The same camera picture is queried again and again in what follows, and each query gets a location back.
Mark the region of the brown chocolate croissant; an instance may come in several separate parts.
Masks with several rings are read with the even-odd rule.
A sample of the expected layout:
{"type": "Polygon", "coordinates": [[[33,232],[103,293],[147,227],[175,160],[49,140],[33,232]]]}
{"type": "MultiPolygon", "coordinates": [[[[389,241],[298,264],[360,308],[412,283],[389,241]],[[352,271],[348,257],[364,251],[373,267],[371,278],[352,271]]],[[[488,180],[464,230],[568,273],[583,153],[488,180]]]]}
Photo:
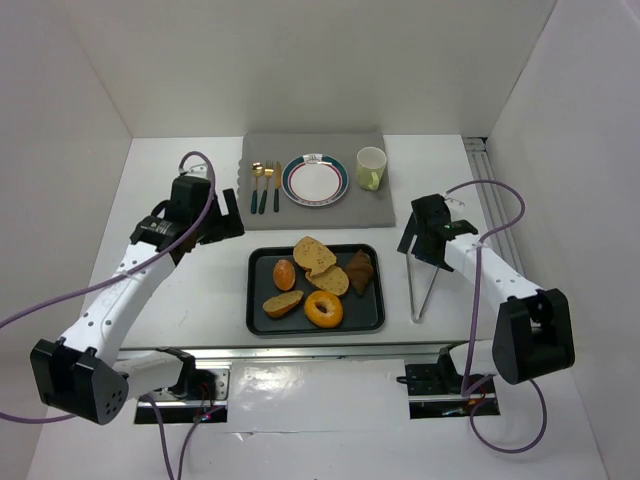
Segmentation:
{"type": "Polygon", "coordinates": [[[363,296],[374,274],[370,256],[358,250],[346,265],[345,273],[356,293],[363,296]]]}

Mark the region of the metal bread tongs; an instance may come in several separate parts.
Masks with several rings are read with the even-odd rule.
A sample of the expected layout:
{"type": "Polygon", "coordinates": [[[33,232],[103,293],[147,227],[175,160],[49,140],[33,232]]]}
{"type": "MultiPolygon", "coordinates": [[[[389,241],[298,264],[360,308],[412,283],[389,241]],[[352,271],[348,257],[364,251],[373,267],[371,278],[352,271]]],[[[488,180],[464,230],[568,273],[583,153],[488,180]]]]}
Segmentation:
{"type": "Polygon", "coordinates": [[[419,274],[423,273],[423,270],[418,268],[417,263],[409,253],[405,255],[405,265],[408,281],[410,320],[414,324],[421,324],[429,306],[440,269],[430,267],[428,271],[430,274],[429,278],[420,277],[419,274]]]}

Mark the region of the orange round bun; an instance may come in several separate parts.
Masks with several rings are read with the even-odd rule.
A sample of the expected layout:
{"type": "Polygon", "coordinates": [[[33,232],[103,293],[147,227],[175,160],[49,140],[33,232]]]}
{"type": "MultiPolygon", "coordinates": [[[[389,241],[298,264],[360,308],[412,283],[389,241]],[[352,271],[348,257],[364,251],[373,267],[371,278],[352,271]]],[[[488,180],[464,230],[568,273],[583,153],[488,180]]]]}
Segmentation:
{"type": "Polygon", "coordinates": [[[275,286],[283,292],[290,291],[296,281],[296,271],[293,264],[287,259],[280,259],[273,269],[273,281],[275,286]]]}

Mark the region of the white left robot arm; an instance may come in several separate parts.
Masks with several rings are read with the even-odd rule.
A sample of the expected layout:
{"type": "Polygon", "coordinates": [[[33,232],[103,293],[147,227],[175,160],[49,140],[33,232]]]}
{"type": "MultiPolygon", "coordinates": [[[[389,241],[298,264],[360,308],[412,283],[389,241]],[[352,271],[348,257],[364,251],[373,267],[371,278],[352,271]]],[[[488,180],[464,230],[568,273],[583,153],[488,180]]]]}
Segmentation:
{"type": "Polygon", "coordinates": [[[117,356],[155,290],[187,253],[198,244],[243,235],[234,191],[222,192],[228,209],[223,214],[210,187],[204,178],[177,177],[169,199],[136,225],[114,284],[57,340],[37,342],[30,361],[44,404],[105,425],[131,398],[160,389],[185,397],[209,377],[192,355],[174,347],[129,361],[117,356]]]}

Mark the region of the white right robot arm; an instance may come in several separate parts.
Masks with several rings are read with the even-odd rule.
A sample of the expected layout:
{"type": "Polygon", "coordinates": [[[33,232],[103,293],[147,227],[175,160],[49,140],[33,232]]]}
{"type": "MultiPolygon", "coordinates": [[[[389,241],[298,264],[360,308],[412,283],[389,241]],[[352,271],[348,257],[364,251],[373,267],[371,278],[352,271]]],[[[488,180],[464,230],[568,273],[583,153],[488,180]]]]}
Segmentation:
{"type": "Polygon", "coordinates": [[[511,385],[565,370],[575,363],[569,302],[558,289],[527,280],[489,248],[466,220],[454,220],[439,194],[411,202],[398,251],[455,272],[474,286],[469,340],[444,352],[469,395],[486,378],[511,385]]]}

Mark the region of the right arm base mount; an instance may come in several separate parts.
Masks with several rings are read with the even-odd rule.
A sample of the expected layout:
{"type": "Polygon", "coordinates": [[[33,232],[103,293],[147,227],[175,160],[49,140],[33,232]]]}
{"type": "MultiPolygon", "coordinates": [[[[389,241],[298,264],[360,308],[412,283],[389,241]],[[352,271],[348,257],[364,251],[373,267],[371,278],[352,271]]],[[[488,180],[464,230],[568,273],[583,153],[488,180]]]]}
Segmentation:
{"type": "Polygon", "coordinates": [[[499,416],[500,408],[492,381],[481,385],[469,398],[461,395],[463,377],[457,373],[448,353],[442,349],[436,360],[405,365],[405,373],[396,378],[408,394],[412,420],[499,416]]]}

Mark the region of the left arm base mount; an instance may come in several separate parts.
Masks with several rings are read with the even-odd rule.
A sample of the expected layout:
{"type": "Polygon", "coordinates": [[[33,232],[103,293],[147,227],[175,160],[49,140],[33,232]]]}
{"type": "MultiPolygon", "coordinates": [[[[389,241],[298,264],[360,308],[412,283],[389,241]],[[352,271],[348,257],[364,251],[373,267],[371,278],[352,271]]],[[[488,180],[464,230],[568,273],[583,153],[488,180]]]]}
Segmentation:
{"type": "Polygon", "coordinates": [[[186,351],[164,347],[122,362],[121,373],[128,397],[137,401],[137,424],[227,421],[228,366],[210,366],[186,351]]]}

